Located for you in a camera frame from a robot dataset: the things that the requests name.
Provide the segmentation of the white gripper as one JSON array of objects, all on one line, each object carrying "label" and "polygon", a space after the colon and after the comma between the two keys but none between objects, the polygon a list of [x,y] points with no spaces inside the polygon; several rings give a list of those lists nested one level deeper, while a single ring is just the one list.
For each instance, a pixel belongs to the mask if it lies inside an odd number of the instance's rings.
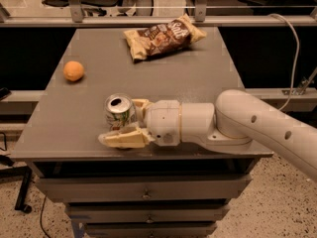
[{"label": "white gripper", "polygon": [[143,122],[146,128],[137,124],[122,127],[98,136],[98,141],[110,148],[138,149],[150,142],[158,146],[177,146],[180,143],[180,103],[177,100],[133,99],[135,121]]}]

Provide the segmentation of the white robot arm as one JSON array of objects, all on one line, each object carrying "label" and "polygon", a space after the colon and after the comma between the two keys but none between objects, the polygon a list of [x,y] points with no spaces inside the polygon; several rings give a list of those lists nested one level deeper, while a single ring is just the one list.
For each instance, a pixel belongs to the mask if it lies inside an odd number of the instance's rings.
[{"label": "white robot arm", "polygon": [[317,129],[241,90],[215,103],[150,102],[114,94],[105,101],[110,131],[101,144],[120,149],[194,143],[206,150],[241,154],[256,141],[317,179]]}]

